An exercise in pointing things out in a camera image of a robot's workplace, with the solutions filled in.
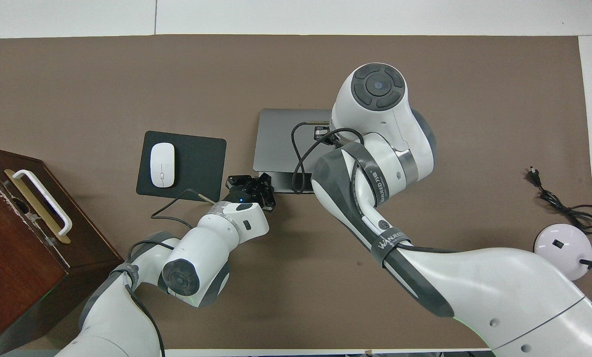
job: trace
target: gray circular control pad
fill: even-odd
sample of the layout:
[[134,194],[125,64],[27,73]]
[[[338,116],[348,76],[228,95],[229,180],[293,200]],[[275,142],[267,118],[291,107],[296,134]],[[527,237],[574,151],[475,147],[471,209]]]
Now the gray circular control pad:
[[395,68],[369,63],[357,70],[351,80],[351,93],[360,106],[370,111],[386,111],[400,103],[406,88]]

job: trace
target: white floor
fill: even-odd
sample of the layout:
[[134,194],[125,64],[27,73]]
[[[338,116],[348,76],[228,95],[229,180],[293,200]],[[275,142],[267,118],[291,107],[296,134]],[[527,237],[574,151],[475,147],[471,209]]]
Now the white floor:
[[592,0],[0,0],[0,38],[150,34],[579,36],[592,165]]

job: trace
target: white disc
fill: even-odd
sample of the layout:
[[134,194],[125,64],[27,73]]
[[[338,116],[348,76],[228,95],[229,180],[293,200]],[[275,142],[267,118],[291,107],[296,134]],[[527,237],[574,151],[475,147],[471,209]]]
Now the white disc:
[[543,229],[534,242],[534,253],[552,263],[569,280],[585,275],[588,267],[580,259],[592,260],[589,239],[569,224],[552,224]]

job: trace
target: wooden box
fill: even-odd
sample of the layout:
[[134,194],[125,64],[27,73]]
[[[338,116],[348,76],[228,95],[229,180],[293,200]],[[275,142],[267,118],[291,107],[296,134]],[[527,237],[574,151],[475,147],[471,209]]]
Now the wooden box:
[[[51,199],[72,222],[64,226]],[[0,150],[0,354],[46,334],[123,259],[71,196],[33,158]]]

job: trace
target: brown tabletop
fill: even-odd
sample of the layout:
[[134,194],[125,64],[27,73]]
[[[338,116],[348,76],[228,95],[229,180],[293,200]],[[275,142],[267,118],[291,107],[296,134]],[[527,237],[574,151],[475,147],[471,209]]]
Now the brown tabletop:
[[[347,75],[371,61],[405,75],[437,137],[433,174],[380,210],[415,244],[531,250],[566,219],[523,179],[529,165],[564,203],[592,204],[575,37],[0,39],[0,149],[44,160],[126,252],[149,233],[185,233],[149,219],[170,199],[135,193],[146,131],[224,138],[224,178],[254,174],[262,108],[330,109]],[[169,213],[196,222],[208,209],[184,201]],[[267,218],[270,232],[231,254],[214,305],[140,287],[167,348],[485,347],[420,307],[314,196],[278,196]],[[592,271],[576,283],[592,300]],[[77,314],[44,346],[72,339]]]

